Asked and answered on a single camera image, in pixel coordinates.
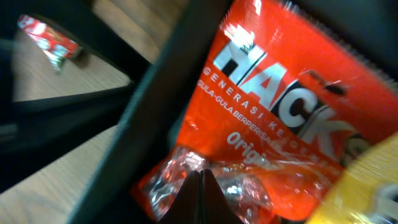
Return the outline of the black gift box with lid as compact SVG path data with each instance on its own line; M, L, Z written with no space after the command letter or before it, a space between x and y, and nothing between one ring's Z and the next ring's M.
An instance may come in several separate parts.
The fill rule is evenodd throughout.
M132 187L172 152L217 30L235 1L191 1L150 63L83 1L1 2L1 190L118 125L69 223L160 223ZM282 1L374 70L397 93L396 1ZM15 102L12 58L22 14L125 73L124 87Z

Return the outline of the yellow Hacks candy bag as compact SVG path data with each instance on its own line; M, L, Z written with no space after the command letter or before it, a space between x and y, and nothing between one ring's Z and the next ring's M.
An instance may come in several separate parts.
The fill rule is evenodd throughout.
M397 223L397 134L352 163L306 223Z

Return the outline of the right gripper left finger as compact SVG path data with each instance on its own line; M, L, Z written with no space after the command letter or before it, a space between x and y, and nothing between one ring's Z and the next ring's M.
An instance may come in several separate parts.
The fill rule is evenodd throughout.
M172 206L160 219L160 224L197 224L200 222L200 175L189 173Z

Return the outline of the red Hacks candy bag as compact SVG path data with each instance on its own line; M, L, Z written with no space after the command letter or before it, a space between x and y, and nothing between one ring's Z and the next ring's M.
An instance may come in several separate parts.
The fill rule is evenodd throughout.
M302 221L373 144L397 131L397 93L290 2L235 1L172 152L132 187L154 220L210 169L244 223Z

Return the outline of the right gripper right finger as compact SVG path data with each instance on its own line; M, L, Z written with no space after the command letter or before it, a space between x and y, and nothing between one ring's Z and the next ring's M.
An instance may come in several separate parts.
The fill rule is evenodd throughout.
M224 194L209 169L200 172L200 211L204 224L243 224L229 206Z

